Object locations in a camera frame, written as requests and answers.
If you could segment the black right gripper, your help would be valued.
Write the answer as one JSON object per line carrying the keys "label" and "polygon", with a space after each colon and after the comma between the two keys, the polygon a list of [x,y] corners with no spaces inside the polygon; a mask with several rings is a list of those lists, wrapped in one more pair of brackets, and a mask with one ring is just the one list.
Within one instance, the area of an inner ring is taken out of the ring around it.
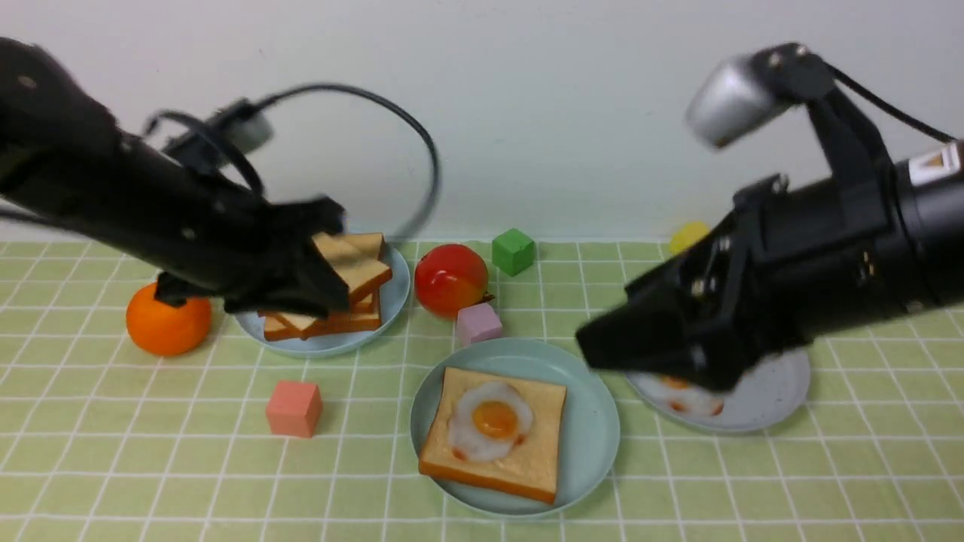
{"label": "black right gripper", "polygon": [[875,251],[894,230],[880,187],[791,191],[771,176],[740,190],[708,237],[627,285],[576,343],[595,370],[734,390],[771,355],[883,319]]}

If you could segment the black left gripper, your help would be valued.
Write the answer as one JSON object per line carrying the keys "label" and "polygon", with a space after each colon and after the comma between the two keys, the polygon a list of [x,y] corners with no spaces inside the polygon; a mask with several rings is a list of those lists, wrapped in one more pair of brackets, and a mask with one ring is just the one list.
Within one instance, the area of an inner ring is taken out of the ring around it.
{"label": "black left gripper", "polygon": [[268,205],[238,229],[197,231],[161,264],[155,299],[183,306],[220,298],[229,313],[292,312],[327,318],[349,308],[349,289],[313,236],[341,234],[345,211],[331,198]]}

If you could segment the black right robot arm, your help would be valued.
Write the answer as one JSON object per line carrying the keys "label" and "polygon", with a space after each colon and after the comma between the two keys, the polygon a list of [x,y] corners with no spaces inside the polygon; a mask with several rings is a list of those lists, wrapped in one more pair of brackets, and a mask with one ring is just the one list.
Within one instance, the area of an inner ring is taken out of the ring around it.
{"label": "black right robot arm", "polygon": [[962,143],[879,171],[734,197],[695,245],[630,282],[575,339],[588,366],[732,391],[767,358],[962,302]]}

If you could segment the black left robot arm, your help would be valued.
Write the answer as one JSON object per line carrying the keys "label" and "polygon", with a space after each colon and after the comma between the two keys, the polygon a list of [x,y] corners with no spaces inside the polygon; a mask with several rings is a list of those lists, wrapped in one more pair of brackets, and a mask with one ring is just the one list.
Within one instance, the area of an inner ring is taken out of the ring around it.
{"label": "black left robot arm", "polygon": [[38,46],[2,40],[3,217],[93,238],[159,269],[169,306],[346,311],[350,291],[316,249],[342,230],[334,200],[273,205],[254,188],[173,161],[121,130]]}

